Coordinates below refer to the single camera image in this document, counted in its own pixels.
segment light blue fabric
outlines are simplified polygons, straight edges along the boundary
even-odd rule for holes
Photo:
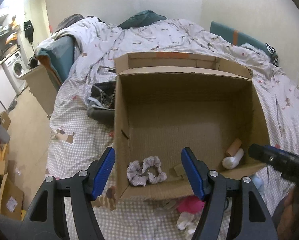
[[[250,176],[250,178],[253,181],[253,183],[254,183],[255,187],[257,188],[257,190],[259,191],[259,193],[262,195],[262,193],[264,193],[264,181],[262,179],[260,179],[259,177],[257,177],[255,174]]]

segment bedside table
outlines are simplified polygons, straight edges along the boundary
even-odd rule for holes
[[[57,90],[51,82],[47,70],[43,65],[30,69],[20,79],[26,80],[31,92],[40,103],[47,115],[54,111]]]

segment pink fabric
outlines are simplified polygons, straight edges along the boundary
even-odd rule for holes
[[[178,205],[177,210],[179,213],[188,212],[196,214],[200,212],[205,206],[205,202],[201,201],[196,196],[188,196]]]

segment washing machine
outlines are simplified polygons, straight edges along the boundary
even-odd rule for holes
[[[2,63],[3,69],[8,77],[15,92],[19,95],[26,86],[26,81],[19,79],[21,75],[28,71],[26,68],[20,52],[17,51],[8,57]]]

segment washing machine door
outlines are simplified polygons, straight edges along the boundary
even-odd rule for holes
[[[19,60],[16,60],[13,64],[13,74],[15,77],[19,78],[24,73],[24,69]]]

